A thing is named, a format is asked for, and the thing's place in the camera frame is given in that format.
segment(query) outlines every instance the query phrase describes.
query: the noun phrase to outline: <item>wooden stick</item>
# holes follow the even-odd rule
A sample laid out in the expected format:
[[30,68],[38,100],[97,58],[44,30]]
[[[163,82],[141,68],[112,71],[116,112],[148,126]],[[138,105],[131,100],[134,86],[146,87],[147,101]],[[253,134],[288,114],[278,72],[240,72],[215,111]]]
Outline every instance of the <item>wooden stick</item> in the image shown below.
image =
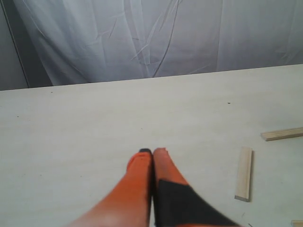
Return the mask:
[[250,201],[250,172],[252,149],[242,147],[238,166],[237,187],[235,199],[244,202]]
[[261,136],[265,141],[299,137],[299,136],[303,136],[303,127],[295,128],[295,129],[285,129],[285,130],[264,132],[261,133]]
[[292,221],[292,227],[303,227],[303,221]]

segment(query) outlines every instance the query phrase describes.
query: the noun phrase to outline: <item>wooden piece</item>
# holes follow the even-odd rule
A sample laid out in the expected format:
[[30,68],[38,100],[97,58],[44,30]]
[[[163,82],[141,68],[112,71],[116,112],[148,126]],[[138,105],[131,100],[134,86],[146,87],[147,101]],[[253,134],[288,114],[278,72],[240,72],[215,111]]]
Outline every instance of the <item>wooden piece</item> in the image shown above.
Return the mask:
[[235,199],[244,202],[250,201],[250,172],[251,172],[252,149],[242,147],[238,166],[237,188]]
[[261,133],[261,136],[265,141],[299,137],[299,136],[303,136],[303,127],[295,128],[295,129],[284,129],[284,130],[264,132]]
[[303,221],[292,221],[292,227],[303,227]]

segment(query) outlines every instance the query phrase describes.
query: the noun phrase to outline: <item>black tip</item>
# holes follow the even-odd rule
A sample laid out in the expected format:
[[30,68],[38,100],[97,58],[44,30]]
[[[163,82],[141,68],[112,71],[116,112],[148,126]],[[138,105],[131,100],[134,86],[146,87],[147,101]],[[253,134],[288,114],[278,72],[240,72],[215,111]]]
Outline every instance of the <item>black tip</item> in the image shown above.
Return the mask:
[[149,152],[149,153],[152,153],[151,150],[149,150],[148,148],[142,148],[139,150],[139,152]]

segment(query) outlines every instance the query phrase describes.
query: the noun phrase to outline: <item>wooden block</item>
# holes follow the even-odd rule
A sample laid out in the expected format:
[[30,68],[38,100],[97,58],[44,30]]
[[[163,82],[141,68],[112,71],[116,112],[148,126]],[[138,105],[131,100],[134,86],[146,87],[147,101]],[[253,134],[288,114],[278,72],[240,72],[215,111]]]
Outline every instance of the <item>wooden block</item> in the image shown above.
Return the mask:
[[303,221],[292,221],[292,227],[303,227]]
[[237,187],[235,199],[250,201],[250,172],[252,161],[252,149],[242,147],[238,165]]
[[264,132],[261,133],[261,136],[265,141],[299,137],[299,136],[303,136],[303,127],[295,128],[295,129],[285,129],[285,130]]

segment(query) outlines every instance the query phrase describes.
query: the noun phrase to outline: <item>white curtain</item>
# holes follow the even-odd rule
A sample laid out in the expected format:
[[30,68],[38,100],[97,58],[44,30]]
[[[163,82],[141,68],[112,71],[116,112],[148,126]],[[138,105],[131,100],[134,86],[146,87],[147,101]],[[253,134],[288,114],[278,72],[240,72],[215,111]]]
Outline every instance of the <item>white curtain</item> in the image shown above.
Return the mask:
[[14,0],[54,85],[303,63],[302,0]]

